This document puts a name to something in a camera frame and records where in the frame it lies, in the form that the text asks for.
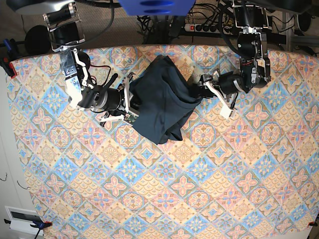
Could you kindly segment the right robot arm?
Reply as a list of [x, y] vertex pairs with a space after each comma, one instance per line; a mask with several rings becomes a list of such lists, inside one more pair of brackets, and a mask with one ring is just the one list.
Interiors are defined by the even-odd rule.
[[74, 0], [8, 0], [6, 4], [19, 14], [43, 15], [52, 50], [60, 56], [71, 107], [137, 114], [137, 104], [132, 102], [134, 95], [129, 91], [132, 74], [117, 89], [111, 87], [117, 74], [101, 85], [92, 80], [89, 56], [78, 49], [86, 40]]

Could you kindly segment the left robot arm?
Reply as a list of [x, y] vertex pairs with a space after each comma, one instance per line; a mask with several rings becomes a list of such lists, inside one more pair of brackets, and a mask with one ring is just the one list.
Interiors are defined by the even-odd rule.
[[196, 84], [197, 93], [204, 98], [226, 98], [265, 87], [271, 81], [266, 10], [298, 14], [312, 5], [311, 0], [225, 0], [218, 7], [217, 29], [226, 45], [240, 57], [240, 67], [225, 74], [202, 75]]

